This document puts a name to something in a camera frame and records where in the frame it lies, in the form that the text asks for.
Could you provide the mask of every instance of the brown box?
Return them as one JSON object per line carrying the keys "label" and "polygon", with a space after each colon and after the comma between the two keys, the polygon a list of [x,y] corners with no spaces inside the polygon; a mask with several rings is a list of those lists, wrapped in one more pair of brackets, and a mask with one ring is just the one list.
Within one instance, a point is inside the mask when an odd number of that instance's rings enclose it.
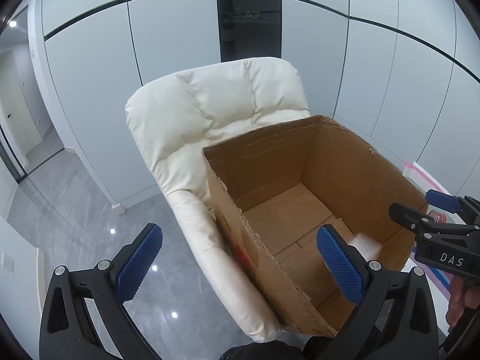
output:
{"label": "brown box", "polygon": [[322,224],[346,241],[361,232],[381,243],[387,269],[407,261],[414,235],[389,219],[388,207],[425,210],[423,195],[332,119],[260,128],[203,155],[218,227],[287,328],[333,337],[354,308],[316,249]]}

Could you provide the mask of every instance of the marble floor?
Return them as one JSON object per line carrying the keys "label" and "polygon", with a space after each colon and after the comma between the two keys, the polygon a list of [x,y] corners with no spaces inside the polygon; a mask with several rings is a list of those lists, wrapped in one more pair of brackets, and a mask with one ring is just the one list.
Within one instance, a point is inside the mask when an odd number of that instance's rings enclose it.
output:
{"label": "marble floor", "polygon": [[63,142],[60,140],[54,126],[51,125],[46,131],[42,142],[30,150],[26,157],[29,162],[26,169],[30,173],[50,156],[63,149]]}
{"label": "marble floor", "polygon": [[[8,222],[45,251],[47,286],[56,266],[92,268],[132,242],[145,224],[157,223],[164,233],[158,270],[150,270],[135,298],[124,304],[150,345],[166,360],[216,360],[228,348],[251,342],[203,276],[162,195],[117,216],[79,158],[64,150],[20,183]],[[88,307],[105,349],[119,356],[89,299]],[[299,347],[307,338],[282,335]]]}

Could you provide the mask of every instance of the blue gripper pad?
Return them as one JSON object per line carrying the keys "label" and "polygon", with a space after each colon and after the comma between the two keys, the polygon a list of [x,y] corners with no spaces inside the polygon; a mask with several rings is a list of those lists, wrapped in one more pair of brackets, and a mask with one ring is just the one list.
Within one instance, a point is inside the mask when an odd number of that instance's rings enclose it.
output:
{"label": "blue gripper pad", "polygon": [[162,243],[162,229],[153,225],[117,275],[115,296],[120,303],[134,298]]}
{"label": "blue gripper pad", "polygon": [[358,306],[363,299],[362,276],[325,226],[318,229],[317,249],[345,299]]}
{"label": "blue gripper pad", "polygon": [[435,190],[427,191],[425,200],[428,204],[451,212],[452,214],[457,214],[461,210],[457,197],[446,195],[445,193]]}

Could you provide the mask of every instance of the metal bolt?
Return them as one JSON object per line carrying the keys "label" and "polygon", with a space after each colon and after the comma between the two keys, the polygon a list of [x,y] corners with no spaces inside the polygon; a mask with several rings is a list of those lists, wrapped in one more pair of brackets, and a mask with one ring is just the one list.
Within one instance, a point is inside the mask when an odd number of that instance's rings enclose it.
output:
{"label": "metal bolt", "polygon": [[100,261],[97,265],[98,269],[100,271],[104,271],[105,269],[107,269],[108,267],[110,266],[110,261],[107,260],[107,259],[103,259],[102,261]]}
{"label": "metal bolt", "polygon": [[55,268],[55,274],[57,276],[60,276],[61,274],[63,274],[63,272],[65,272],[65,267],[63,265],[60,265],[57,268]]}
{"label": "metal bolt", "polygon": [[416,266],[415,268],[413,268],[413,273],[417,276],[422,276],[425,272],[419,266]]}
{"label": "metal bolt", "polygon": [[374,271],[380,271],[380,268],[382,268],[382,265],[375,260],[372,260],[368,263],[368,266],[373,269]]}

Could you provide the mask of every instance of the white leather chair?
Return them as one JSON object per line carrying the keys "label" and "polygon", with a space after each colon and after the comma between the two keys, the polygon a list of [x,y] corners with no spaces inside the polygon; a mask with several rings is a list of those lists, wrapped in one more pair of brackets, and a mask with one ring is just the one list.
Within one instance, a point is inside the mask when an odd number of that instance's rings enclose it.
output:
{"label": "white leather chair", "polygon": [[184,70],[140,88],[125,110],[140,153],[215,293],[254,341],[274,340],[282,327],[229,255],[210,212],[202,148],[310,116],[298,72],[270,57]]}

